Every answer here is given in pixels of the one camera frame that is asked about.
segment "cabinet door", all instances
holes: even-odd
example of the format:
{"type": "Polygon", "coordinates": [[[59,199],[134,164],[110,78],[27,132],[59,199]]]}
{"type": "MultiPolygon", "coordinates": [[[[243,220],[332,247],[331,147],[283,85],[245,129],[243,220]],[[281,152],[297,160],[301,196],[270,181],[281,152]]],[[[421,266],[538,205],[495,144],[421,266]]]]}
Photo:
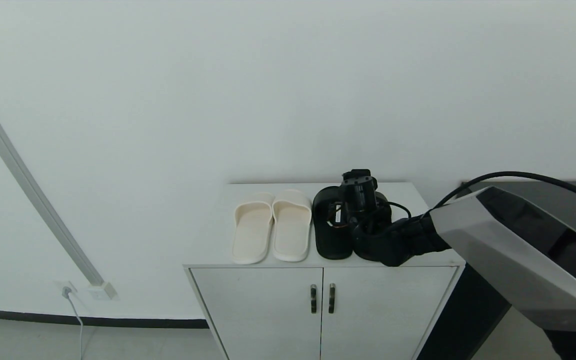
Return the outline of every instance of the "cabinet door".
{"type": "Polygon", "coordinates": [[[194,268],[229,360],[318,360],[322,268],[194,268]],[[313,313],[311,285],[316,287],[313,313]]]}
{"type": "Polygon", "coordinates": [[[411,360],[456,269],[325,268],[321,360],[411,360]]]}

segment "black slipper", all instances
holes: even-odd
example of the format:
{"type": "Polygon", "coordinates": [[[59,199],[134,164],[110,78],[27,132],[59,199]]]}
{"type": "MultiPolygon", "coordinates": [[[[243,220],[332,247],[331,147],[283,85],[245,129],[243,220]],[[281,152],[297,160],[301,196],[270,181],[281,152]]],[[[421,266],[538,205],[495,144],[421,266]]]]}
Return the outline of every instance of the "black slipper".
{"type": "Polygon", "coordinates": [[[312,202],[312,221],[315,224],[317,252],[330,260],[346,259],[353,254],[350,230],[347,227],[334,227],[335,203],[338,202],[338,186],[323,188],[312,202]]]}

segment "power cord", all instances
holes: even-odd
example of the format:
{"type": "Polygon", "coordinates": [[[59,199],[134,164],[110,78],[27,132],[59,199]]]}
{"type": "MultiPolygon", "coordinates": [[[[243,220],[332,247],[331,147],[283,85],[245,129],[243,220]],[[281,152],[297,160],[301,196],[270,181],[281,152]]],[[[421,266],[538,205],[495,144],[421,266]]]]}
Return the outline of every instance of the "power cord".
{"type": "Polygon", "coordinates": [[[386,202],[386,204],[388,204],[388,205],[393,205],[393,207],[402,209],[403,211],[406,212],[406,214],[407,214],[407,216],[408,216],[409,219],[412,218],[412,214],[410,213],[410,210],[408,210],[408,208],[405,207],[404,205],[402,205],[402,204],[400,204],[400,203],[392,202],[392,201],[388,201],[388,202],[386,202]]]}
{"type": "Polygon", "coordinates": [[[79,321],[79,325],[81,325],[81,327],[79,329],[79,360],[83,360],[83,358],[84,358],[84,351],[83,351],[84,321],[82,321],[82,318],[77,313],[77,309],[75,309],[75,304],[71,300],[71,292],[73,292],[73,289],[71,289],[68,286],[64,286],[63,289],[61,290],[61,296],[66,298],[66,300],[70,303],[70,306],[72,307],[73,312],[75,312],[75,317],[79,321]]]}
{"type": "Polygon", "coordinates": [[[435,205],[432,209],[434,210],[434,209],[443,207],[443,205],[445,205],[445,203],[447,203],[454,196],[456,196],[460,192],[470,188],[471,186],[475,185],[476,183],[480,183],[480,182],[483,182],[484,180],[488,180],[488,179],[492,179],[492,178],[502,178],[504,176],[514,176],[515,178],[526,178],[526,179],[532,179],[532,180],[539,180],[540,182],[553,184],[556,187],[566,189],[567,191],[573,192],[576,194],[576,186],[575,185],[573,185],[569,182],[563,181],[563,180],[559,180],[558,178],[540,175],[539,173],[524,172],[524,171],[497,171],[497,172],[491,172],[491,173],[487,173],[486,175],[482,175],[482,176],[473,178],[473,180],[470,180],[469,182],[466,182],[463,185],[457,187],[457,189],[454,189],[449,194],[447,194],[444,198],[442,198],[441,201],[439,201],[439,203],[437,203],[437,205],[435,205]]]}

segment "cabinet handle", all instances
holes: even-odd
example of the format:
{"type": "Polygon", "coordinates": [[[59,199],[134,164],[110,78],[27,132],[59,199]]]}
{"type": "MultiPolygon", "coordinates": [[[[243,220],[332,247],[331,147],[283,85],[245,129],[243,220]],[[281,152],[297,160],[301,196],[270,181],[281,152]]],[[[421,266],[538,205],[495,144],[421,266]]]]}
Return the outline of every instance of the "cabinet handle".
{"type": "Polygon", "coordinates": [[[317,313],[317,285],[310,285],[310,313],[317,313]]]}
{"type": "Polygon", "coordinates": [[[335,312],[335,284],[330,284],[330,292],[328,297],[328,314],[335,312]]]}

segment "cabinet top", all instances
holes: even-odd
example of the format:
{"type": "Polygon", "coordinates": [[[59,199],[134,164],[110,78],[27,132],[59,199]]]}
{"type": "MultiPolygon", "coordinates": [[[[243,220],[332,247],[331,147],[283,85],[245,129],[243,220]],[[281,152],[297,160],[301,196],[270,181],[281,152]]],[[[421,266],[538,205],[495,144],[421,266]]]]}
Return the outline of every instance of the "cabinet top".
{"type": "MultiPolygon", "coordinates": [[[[306,184],[229,184],[225,185],[217,199],[217,203],[206,215],[197,237],[192,239],[185,250],[183,266],[187,268],[314,268],[314,267],[382,267],[379,262],[364,260],[352,253],[350,257],[342,260],[329,260],[320,256],[315,246],[314,225],[310,226],[310,244],[308,256],[300,262],[285,262],[272,255],[272,234],[268,255],[256,264],[240,265],[231,260],[231,251],[235,236],[234,211],[246,196],[256,192],[270,192],[277,194],[285,189],[296,189],[306,194],[310,200],[325,187],[338,186],[325,182],[306,184]]],[[[377,191],[381,192],[389,201],[400,203],[407,207],[413,216],[428,210],[424,199],[415,186],[410,182],[380,182],[377,191]]],[[[406,217],[406,212],[397,207],[392,208],[393,220],[406,217]]],[[[403,267],[432,267],[432,266],[458,266],[463,265],[462,259],[454,250],[426,253],[414,256],[403,267]]]]}

